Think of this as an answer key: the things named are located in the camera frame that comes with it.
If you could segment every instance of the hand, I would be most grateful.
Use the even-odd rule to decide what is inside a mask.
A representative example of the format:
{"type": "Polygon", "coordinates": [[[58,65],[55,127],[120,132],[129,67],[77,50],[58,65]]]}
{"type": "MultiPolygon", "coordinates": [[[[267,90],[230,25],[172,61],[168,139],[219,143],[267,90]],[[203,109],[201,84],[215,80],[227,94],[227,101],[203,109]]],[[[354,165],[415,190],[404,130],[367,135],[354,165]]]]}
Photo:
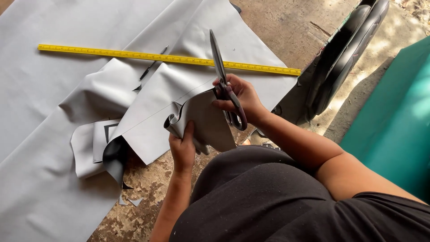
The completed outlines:
{"type": "Polygon", "coordinates": [[[173,170],[177,173],[191,174],[194,159],[196,157],[196,147],[193,143],[194,122],[189,121],[184,131],[184,138],[179,139],[173,134],[169,136],[170,150],[172,151],[173,162],[175,164],[173,170]]]}
{"type": "MultiPolygon", "coordinates": [[[[258,121],[261,116],[266,114],[268,111],[260,102],[258,95],[253,87],[253,85],[234,74],[227,74],[227,82],[231,89],[233,89],[234,94],[236,94],[239,102],[245,112],[246,119],[249,123],[254,124],[258,121]]],[[[218,85],[219,80],[216,79],[212,84],[214,86],[218,85]]],[[[235,112],[233,103],[228,100],[215,100],[212,104],[222,110],[228,112],[235,112]]]]}

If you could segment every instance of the scissors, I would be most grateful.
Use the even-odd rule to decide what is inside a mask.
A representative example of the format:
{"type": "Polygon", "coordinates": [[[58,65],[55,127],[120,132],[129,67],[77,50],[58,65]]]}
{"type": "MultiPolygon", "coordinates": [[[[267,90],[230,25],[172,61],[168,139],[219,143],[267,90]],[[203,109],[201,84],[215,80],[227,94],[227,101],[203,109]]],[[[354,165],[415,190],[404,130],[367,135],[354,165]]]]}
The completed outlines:
{"type": "Polygon", "coordinates": [[[215,87],[218,90],[217,98],[221,100],[232,101],[234,107],[236,108],[236,113],[239,115],[239,117],[234,112],[224,111],[224,115],[230,124],[232,124],[238,130],[244,131],[248,127],[248,122],[246,121],[245,112],[243,111],[243,108],[240,105],[239,99],[237,98],[236,94],[234,94],[231,87],[227,85],[227,77],[225,75],[224,64],[222,62],[221,54],[219,52],[219,48],[215,39],[214,32],[212,31],[212,29],[209,30],[209,32],[210,32],[212,55],[214,56],[215,70],[219,79],[219,83],[215,87]]]}

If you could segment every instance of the person's left hand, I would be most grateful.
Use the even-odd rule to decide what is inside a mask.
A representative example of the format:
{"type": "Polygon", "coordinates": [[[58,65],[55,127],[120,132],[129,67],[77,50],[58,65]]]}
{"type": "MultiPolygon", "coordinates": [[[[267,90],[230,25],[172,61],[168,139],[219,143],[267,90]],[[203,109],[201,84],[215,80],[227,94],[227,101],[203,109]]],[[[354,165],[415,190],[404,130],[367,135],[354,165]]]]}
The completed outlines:
{"type": "Polygon", "coordinates": [[[184,131],[184,138],[179,139],[173,134],[169,136],[169,145],[174,161],[174,171],[190,173],[194,166],[196,147],[193,143],[194,122],[189,121],[184,131]]]}

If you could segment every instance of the yellow ruler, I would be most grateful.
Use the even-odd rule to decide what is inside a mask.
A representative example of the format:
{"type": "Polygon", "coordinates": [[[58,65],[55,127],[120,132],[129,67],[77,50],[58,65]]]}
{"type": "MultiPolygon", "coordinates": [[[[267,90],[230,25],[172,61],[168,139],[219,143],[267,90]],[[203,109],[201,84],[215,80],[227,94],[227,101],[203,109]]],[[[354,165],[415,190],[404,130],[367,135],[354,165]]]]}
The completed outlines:
{"type": "MultiPolygon", "coordinates": [[[[68,52],[68,53],[90,54],[90,55],[98,55],[98,56],[112,56],[112,57],[134,58],[134,59],[144,59],[144,60],[153,60],[153,61],[162,61],[162,62],[174,62],[174,63],[190,64],[190,65],[214,66],[214,61],[209,59],[149,54],[149,53],[140,53],[140,52],[124,51],[124,50],[104,50],[104,49],[60,46],[60,45],[50,45],[50,44],[40,44],[37,47],[37,49],[48,50],[48,51],[58,51],[58,52],[68,52]]],[[[224,67],[232,68],[232,69],[240,69],[240,70],[278,73],[278,74],[293,75],[293,76],[300,76],[301,74],[300,69],[292,69],[292,68],[276,67],[276,66],[268,66],[268,65],[246,64],[246,63],[229,62],[229,61],[224,61],[224,67]]]]}

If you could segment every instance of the teal fabric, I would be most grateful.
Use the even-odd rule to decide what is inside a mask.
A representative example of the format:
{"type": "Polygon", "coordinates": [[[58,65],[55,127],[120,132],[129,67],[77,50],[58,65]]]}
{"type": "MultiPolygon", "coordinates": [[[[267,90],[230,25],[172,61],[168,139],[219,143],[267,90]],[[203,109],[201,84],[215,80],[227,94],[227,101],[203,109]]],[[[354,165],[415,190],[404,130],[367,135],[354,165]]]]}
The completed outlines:
{"type": "Polygon", "coordinates": [[[430,202],[430,37],[400,51],[341,147],[430,202]]]}

